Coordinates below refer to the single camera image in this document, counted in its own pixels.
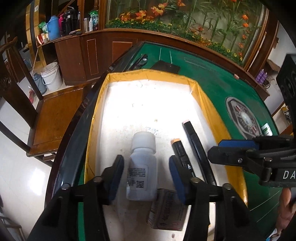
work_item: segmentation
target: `cardboard box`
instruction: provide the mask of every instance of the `cardboard box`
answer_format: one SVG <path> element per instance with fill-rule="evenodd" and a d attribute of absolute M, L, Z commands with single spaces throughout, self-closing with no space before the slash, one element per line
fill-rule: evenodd
<path fill-rule="evenodd" d="M 175 191 L 158 189 L 147 223 L 153 229 L 182 231 L 187 207 L 179 201 Z"/>

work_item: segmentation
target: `white plastic bottle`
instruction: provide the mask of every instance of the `white plastic bottle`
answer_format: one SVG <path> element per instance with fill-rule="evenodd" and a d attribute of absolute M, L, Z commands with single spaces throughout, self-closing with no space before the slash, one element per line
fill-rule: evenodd
<path fill-rule="evenodd" d="M 135 133 L 132 140 L 132 151 L 126 198 L 135 201 L 153 201 L 157 194 L 155 136 L 146 131 Z"/>
<path fill-rule="evenodd" d="M 93 22 L 92 22 L 92 18 L 90 18 L 89 20 L 89 31 L 91 32 L 93 30 Z"/>

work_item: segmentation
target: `wooden cabinet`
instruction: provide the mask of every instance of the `wooden cabinet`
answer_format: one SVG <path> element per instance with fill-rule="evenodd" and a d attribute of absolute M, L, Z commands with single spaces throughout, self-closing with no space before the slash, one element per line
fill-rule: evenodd
<path fill-rule="evenodd" d="M 197 54 L 237 74 L 249 83 L 263 100 L 269 96 L 249 72 L 225 56 L 180 37 L 138 29 L 109 28 L 56 41 L 56 51 L 65 83 L 76 85 L 85 81 L 95 81 L 116 59 L 140 41 L 156 42 Z"/>
<path fill-rule="evenodd" d="M 80 38 L 73 37 L 55 43 L 59 65 L 66 85 L 77 85 L 87 81 Z"/>

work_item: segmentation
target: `chair seat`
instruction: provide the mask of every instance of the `chair seat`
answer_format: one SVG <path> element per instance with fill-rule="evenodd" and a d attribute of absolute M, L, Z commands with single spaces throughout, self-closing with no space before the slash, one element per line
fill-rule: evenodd
<path fill-rule="evenodd" d="M 39 101 L 34 128 L 30 130 L 27 156 L 56 152 L 75 112 L 91 89 L 91 83 L 45 95 Z"/>

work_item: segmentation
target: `black marker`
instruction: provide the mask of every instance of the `black marker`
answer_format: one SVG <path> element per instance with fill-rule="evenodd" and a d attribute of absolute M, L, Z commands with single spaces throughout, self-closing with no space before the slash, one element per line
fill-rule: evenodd
<path fill-rule="evenodd" d="M 172 148 L 174 150 L 175 156 L 177 157 L 178 161 L 180 162 L 180 164 L 189 169 L 189 171 L 191 172 L 193 177 L 195 176 L 195 173 L 192 169 L 189 157 L 187 156 L 185 149 L 182 145 L 182 142 L 180 141 L 180 139 L 174 139 L 171 141 L 172 144 Z"/>
<path fill-rule="evenodd" d="M 198 162 L 198 165 L 200 166 L 200 170 L 202 172 L 205 183 L 217 185 L 205 150 L 202 147 L 200 139 L 198 138 L 198 135 L 196 134 L 191 122 L 186 120 L 185 122 L 183 122 L 183 127 L 193 150 L 193 154 Z"/>

